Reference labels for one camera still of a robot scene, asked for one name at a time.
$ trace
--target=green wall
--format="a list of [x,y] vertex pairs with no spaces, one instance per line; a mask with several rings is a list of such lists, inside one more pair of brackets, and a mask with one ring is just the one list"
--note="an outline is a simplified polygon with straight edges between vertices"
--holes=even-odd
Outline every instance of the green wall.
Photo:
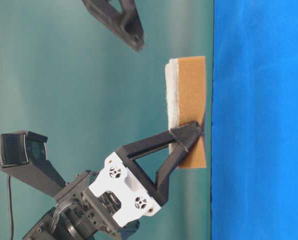
[[[0,133],[21,129],[48,136],[49,160],[66,181],[101,169],[119,146],[167,128],[164,67],[170,58],[207,56],[211,102],[213,2],[136,3],[146,34],[141,53],[79,0],[0,0]],[[208,105],[207,146],[210,112]],[[153,175],[167,154],[140,164]],[[169,202],[154,217],[142,218],[131,239],[208,239],[210,167],[208,161],[207,169],[176,170]],[[5,182],[0,172],[0,239],[9,232]],[[18,240],[54,202],[16,179],[11,186]]]

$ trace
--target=white scrubbing pad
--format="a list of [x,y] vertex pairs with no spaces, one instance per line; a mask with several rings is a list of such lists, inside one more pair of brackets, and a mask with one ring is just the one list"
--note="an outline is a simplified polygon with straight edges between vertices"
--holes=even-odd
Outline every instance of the white scrubbing pad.
[[167,85],[168,126],[169,129],[179,126],[179,94],[178,94],[179,60],[170,59],[165,65],[165,80]]

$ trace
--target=blue fabric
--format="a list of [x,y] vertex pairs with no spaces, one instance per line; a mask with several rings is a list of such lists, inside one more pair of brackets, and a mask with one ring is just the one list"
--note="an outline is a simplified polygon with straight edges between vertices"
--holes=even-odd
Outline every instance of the blue fabric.
[[298,1],[215,0],[212,239],[298,240]]

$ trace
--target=wire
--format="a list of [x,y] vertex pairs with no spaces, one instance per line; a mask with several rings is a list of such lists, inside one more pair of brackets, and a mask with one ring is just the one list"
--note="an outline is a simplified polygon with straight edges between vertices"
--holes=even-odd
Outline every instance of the wire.
[[57,227],[57,224],[59,222],[61,213],[64,210],[66,210],[68,207],[70,207],[71,205],[80,205],[80,203],[78,202],[77,199],[71,198],[69,200],[63,201],[62,203],[60,203],[59,205],[56,206],[55,211],[53,213],[52,222],[49,227],[49,231],[51,234],[54,234],[54,231],[55,231],[55,228]]
[[11,202],[11,176],[7,176],[7,192],[8,192],[8,212],[9,212],[9,224],[10,224],[10,240],[13,240],[13,214],[12,214],[12,202]]

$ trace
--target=black plastic part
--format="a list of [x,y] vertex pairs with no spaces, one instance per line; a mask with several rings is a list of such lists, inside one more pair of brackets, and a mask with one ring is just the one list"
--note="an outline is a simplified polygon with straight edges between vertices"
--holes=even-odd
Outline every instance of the black plastic part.
[[87,10],[135,51],[144,46],[143,28],[134,0],[119,0],[122,12],[108,0],[82,0]]
[[65,187],[65,181],[46,159],[46,142],[46,136],[30,131],[0,134],[0,169],[53,197]]
[[83,195],[92,208],[96,211],[97,215],[107,225],[106,232],[112,236],[119,236],[118,239],[125,240],[132,234],[134,234],[140,227],[139,220],[129,222],[125,227],[120,227],[117,222],[113,219],[112,213],[104,207],[103,202],[94,196],[89,188],[83,191]]
[[54,198],[56,206],[69,201],[75,202],[66,207],[59,216],[54,233],[51,233],[51,225],[56,214],[56,208],[49,210],[23,237],[24,240],[94,240],[93,235],[102,231],[115,240],[126,240],[139,228],[139,221],[131,222],[122,231],[116,232],[106,224],[106,219],[98,214],[98,211],[89,204],[85,189],[95,180],[97,172],[86,170],[63,188]]
[[[116,153],[155,201],[160,206],[163,206],[169,197],[170,174],[188,155],[202,134],[202,128],[196,122],[191,122],[158,135],[124,145]],[[150,177],[135,160],[164,149],[168,144],[175,142],[177,143],[176,147],[157,170],[155,182],[152,182]]]

